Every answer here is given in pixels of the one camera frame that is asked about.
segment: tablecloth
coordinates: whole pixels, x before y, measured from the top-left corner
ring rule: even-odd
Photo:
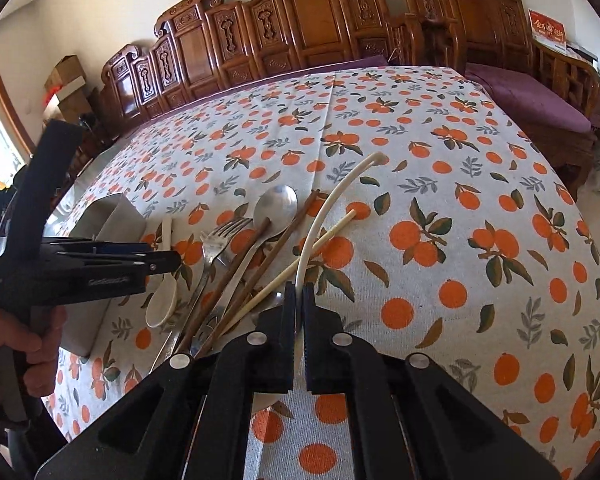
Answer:
[[[250,215],[272,184],[289,184],[301,202],[317,188],[324,198],[376,150],[389,162],[347,189],[326,221],[357,212],[312,259],[318,303],[378,351],[426,352],[574,478],[600,446],[600,255],[547,161],[453,70],[308,75],[183,108],[134,134],[65,229],[114,192],[148,219],[152,244],[173,214],[186,300],[202,270],[201,232]],[[261,283],[290,263],[310,220]],[[146,302],[113,302],[90,358],[61,352],[46,405],[68,439],[148,373],[168,327],[144,325]],[[253,417],[245,478],[315,476],[352,478],[346,406],[299,387]]]

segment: chopsticks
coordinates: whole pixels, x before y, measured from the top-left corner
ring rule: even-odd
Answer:
[[[319,193],[320,193],[319,189],[313,190],[312,193],[309,195],[309,197],[304,201],[304,204],[302,205],[302,209],[298,212],[298,214],[296,214],[296,216],[294,217],[294,219],[291,222],[291,224],[289,225],[289,227],[286,228],[285,232],[282,233],[282,236],[276,242],[276,244],[273,246],[272,250],[270,250],[269,254],[267,254],[267,257],[264,259],[263,263],[260,265],[260,267],[258,267],[258,269],[249,278],[249,281],[246,283],[244,288],[240,291],[240,294],[238,294],[237,296],[234,296],[234,298],[231,300],[224,316],[222,316],[222,319],[218,322],[218,325],[216,325],[216,327],[214,328],[213,332],[209,335],[209,337],[206,338],[206,341],[202,344],[202,346],[200,347],[200,350],[198,350],[198,353],[194,356],[194,359],[205,356],[206,353],[213,346],[216,339],[218,339],[218,337],[220,337],[220,335],[228,327],[229,322],[233,319],[235,314],[238,313],[238,311],[240,310],[240,307],[242,306],[244,301],[247,299],[247,297],[250,295],[251,291],[253,290],[253,287],[256,286],[256,284],[258,283],[260,278],[264,275],[264,273],[267,271],[267,269],[269,269],[269,266],[271,265],[273,260],[276,258],[276,256],[278,256],[278,253],[282,250],[282,247],[289,240],[289,237],[293,234],[293,232],[302,223],[302,221],[304,220],[304,217],[307,215],[307,213],[309,211],[309,208],[314,203],[314,200],[316,199],[316,197],[318,196]]]
[[[349,211],[343,218],[341,218],[336,225],[334,225],[331,229],[329,229],[325,234],[323,234],[314,246],[312,247],[312,252],[315,253],[319,251],[324,245],[331,240],[336,234],[338,234],[349,222],[351,222],[356,216],[355,211]],[[296,258],[296,260],[289,265],[285,270],[280,272],[279,275],[275,277],[275,279],[269,283],[269,285],[265,286],[258,294],[256,294],[244,307],[242,307],[238,313],[234,316],[234,318],[228,323],[227,327],[224,329],[221,335],[226,334],[231,328],[236,325],[244,316],[246,316],[251,310],[253,310],[258,304],[264,300],[270,293],[276,290],[280,285],[282,285],[286,280],[288,280],[293,273],[298,268],[298,263],[300,262],[300,258]]]
[[[180,341],[178,347],[173,352],[174,354],[180,352],[189,352],[189,347],[191,345],[193,336],[196,335],[196,332],[202,326],[202,323],[206,319],[206,316],[208,316],[209,313],[211,313],[211,311],[216,306],[216,303],[220,299],[220,296],[222,296],[222,292],[226,288],[229,281],[231,281],[231,278],[237,272],[238,267],[240,267],[240,264],[245,259],[249,250],[253,247],[254,243],[256,243],[256,241],[267,231],[267,229],[269,229],[270,224],[271,220],[269,220],[269,218],[265,218],[260,227],[256,229],[253,235],[251,235],[251,237],[249,238],[245,246],[242,248],[242,250],[235,255],[234,259],[231,262],[231,265],[229,265],[229,268],[227,269],[226,273],[216,286],[216,289],[211,295],[211,298],[209,298],[208,301],[206,301],[205,303],[200,304],[198,311],[193,313],[193,318],[184,328],[184,336],[182,337],[182,340]]]

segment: metal fork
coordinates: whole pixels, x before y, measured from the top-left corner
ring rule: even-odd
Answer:
[[[204,259],[202,276],[200,276],[198,286],[196,287],[196,290],[193,291],[189,303],[187,303],[186,316],[185,313],[183,313],[169,333],[167,341],[165,341],[164,345],[162,345],[160,353],[155,358],[154,364],[151,367],[152,372],[166,359],[168,359],[179,345],[182,334],[184,333],[184,329],[191,319],[191,314],[193,313],[195,306],[198,304],[200,296],[202,296],[202,291],[205,290],[206,282],[208,282],[214,260],[222,253],[222,251],[226,249],[231,239],[244,227],[250,224],[250,222],[251,218],[234,219],[222,224],[220,227],[217,227],[211,231],[207,237],[205,237],[204,241],[202,242],[202,255]]]

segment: purple cushion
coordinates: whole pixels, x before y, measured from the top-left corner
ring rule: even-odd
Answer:
[[[484,86],[515,122],[543,124],[578,133],[591,130],[591,123],[583,114],[528,74],[467,63],[464,76]]]

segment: cardboard box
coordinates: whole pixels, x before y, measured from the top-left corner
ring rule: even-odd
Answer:
[[[67,85],[80,76],[85,80],[87,79],[78,56],[65,56],[54,67],[49,77],[46,78],[45,90],[48,91],[54,86]]]
[[[60,101],[58,109],[62,114],[62,118],[72,124],[78,124],[80,115],[92,113],[91,106],[82,90],[78,90]]]

